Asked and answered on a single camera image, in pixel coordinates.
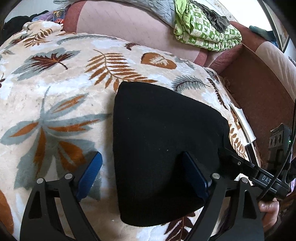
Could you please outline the person's right hand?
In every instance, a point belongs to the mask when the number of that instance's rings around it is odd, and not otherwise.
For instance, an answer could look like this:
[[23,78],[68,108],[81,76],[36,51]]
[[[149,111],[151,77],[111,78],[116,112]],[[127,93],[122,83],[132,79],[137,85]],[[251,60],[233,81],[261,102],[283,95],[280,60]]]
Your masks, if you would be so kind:
[[278,216],[280,210],[280,203],[276,198],[272,201],[260,201],[258,207],[263,217],[261,222],[263,225],[264,233],[272,233],[276,230],[280,224],[280,218]]

